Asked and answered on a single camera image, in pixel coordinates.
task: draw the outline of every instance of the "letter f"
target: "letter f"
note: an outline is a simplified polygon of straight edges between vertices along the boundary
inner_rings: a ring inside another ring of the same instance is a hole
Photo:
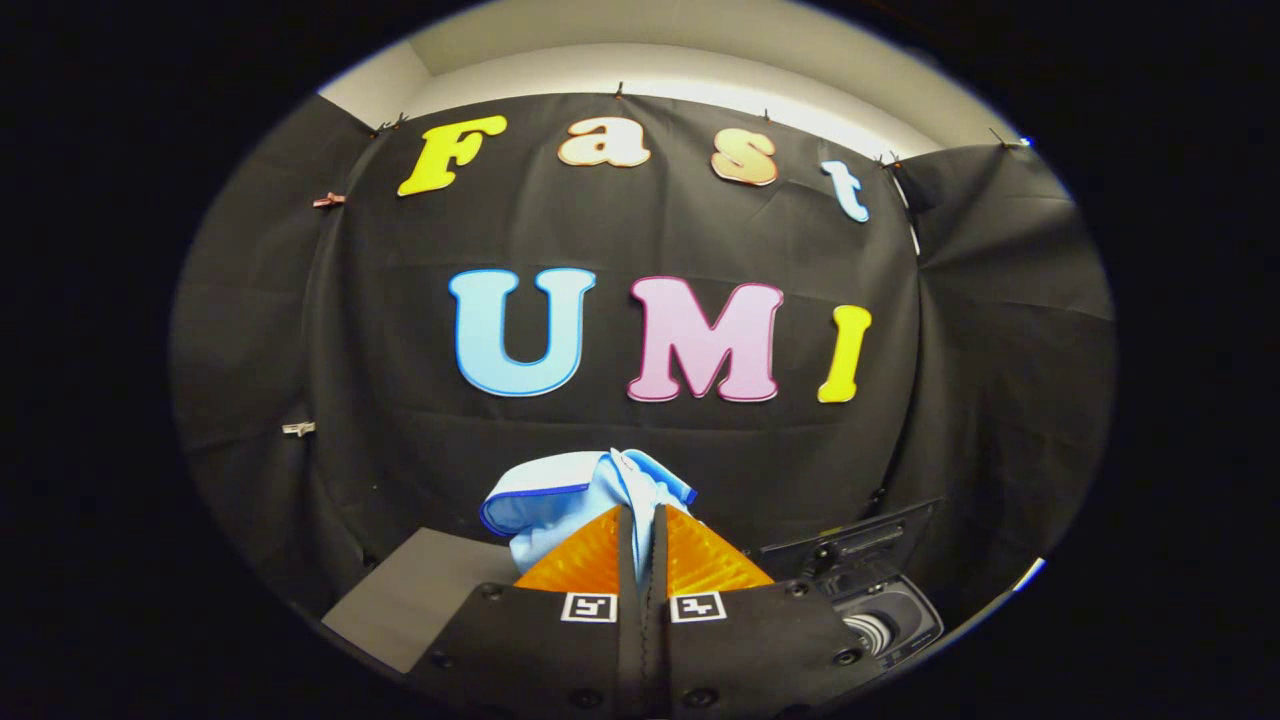
[[[426,145],[417,158],[413,174],[401,183],[397,195],[404,197],[406,195],[448,187],[457,177],[456,173],[449,172],[449,160],[457,160],[460,168],[466,165],[475,160],[476,154],[480,152],[481,132],[498,135],[504,129],[507,129],[507,118],[493,115],[426,131],[422,133]]]

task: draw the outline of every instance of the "towel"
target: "towel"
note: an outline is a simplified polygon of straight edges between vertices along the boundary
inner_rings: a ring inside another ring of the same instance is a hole
[[[582,525],[627,505],[635,515],[630,541],[636,585],[644,588],[657,507],[671,505],[687,514],[696,496],[639,450],[566,452],[507,470],[480,506],[480,519],[490,532],[511,538],[511,556],[527,573]]]

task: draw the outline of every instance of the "lens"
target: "lens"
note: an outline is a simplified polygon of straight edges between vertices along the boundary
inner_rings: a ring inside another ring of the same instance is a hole
[[[867,638],[870,643],[870,647],[867,651],[873,656],[884,652],[884,650],[893,642],[893,630],[890,630],[888,625],[874,615],[850,615],[844,618],[844,621],[845,625],[849,625]]]

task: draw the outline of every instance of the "letter u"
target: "letter u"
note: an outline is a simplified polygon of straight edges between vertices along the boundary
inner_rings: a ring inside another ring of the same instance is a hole
[[[503,397],[544,395],[567,383],[582,359],[582,296],[595,274],[577,268],[538,273],[534,284],[547,293],[547,354],[536,363],[507,356],[507,296],[520,279],[511,270],[468,270],[453,275],[449,293],[458,300],[456,351],[462,377]]]

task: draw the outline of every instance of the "letter m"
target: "letter m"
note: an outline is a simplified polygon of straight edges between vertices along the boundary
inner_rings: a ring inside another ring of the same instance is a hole
[[[640,278],[631,295],[644,304],[644,360],[627,395],[641,402],[666,402],[680,395],[671,374],[675,354],[694,397],[710,389],[730,356],[719,396],[733,402],[763,402],[778,393],[773,382],[773,315],[782,291],[767,284],[740,284],[714,325],[681,278]]]

